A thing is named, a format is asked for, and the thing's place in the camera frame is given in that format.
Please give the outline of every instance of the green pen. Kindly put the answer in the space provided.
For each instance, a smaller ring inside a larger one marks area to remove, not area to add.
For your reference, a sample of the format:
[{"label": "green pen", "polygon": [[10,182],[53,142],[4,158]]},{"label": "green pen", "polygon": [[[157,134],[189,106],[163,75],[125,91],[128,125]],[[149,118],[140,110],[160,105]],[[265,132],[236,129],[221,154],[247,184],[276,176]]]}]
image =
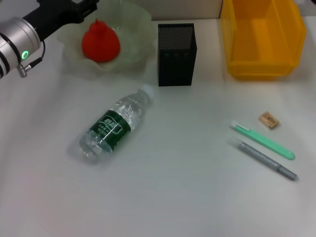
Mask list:
[{"label": "green pen", "polygon": [[246,126],[240,124],[239,122],[233,121],[231,123],[231,128],[233,128],[237,132],[240,132],[241,134],[251,138],[252,140],[260,143],[266,148],[269,148],[270,150],[278,153],[279,155],[287,159],[292,160],[295,158],[295,154],[292,151],[270,140],[269,138],[266,138],[265,136],[257,133],[256,131],[253,131],[250,128],[247,128]]}]

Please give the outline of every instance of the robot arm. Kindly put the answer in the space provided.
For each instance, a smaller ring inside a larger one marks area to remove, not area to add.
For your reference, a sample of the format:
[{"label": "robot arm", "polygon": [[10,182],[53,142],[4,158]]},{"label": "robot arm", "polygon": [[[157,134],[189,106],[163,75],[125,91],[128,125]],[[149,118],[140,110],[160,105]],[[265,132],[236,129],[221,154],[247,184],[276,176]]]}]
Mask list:
[{"label": "robot arm", "polygon": [[42,61],[42,57],[23,67],[21,64],[40,48],[40,44],[60,27],[81,23],[97,9],[99,0],[38,0],[39,8],[23,18],[14,17],[0,26],[0,79],[13,68],[21,77]]}]

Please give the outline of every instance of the black pen holder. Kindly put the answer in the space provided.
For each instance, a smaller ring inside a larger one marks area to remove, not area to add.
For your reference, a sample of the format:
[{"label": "black pen holder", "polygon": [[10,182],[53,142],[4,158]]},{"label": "black pen holder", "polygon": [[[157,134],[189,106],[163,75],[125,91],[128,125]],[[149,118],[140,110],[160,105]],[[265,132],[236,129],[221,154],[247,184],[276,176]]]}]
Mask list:
[{"label": "black pen holder", "polygon": [[194,24],[158,25],[159,86],[191,85],[196,55]]}]

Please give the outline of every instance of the gray marker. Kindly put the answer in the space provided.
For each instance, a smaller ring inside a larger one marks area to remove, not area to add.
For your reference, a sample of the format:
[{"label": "gray marker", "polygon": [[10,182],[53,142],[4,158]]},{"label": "gray marker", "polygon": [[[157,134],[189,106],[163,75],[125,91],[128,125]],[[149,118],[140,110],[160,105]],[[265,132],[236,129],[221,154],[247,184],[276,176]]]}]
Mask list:
[{"label": "gray marker", "polygon": [[297,177],[296,174],[288,170],[287,168],[283,167],[275,160],[271,159],[270,157],[266,156],[265,154],[261,153],[260,151],[254,149],[252,146],[248,145],[247,143],[234,138],[229,140],[229,143],[236,147],[238,150],[246,153],[247,155],[251,156],[252,158],[256,159],[260,163],[266,165],[270,169],[278,172],[279,174],[283,175],[284,177],[288,178],[289,180],[294,181]]}]

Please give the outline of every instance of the yellow storage box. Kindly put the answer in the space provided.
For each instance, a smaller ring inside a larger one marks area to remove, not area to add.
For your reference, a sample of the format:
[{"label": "yellow storage box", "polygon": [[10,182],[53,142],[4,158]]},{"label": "yellow storage box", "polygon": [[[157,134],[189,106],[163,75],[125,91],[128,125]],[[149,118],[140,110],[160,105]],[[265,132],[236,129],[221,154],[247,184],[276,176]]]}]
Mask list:
[{"label": "yellow storage box", "polygon": [[292,0],[224,0],[221,28],[236,79],[273,80],[299,65],[306,28]]}]

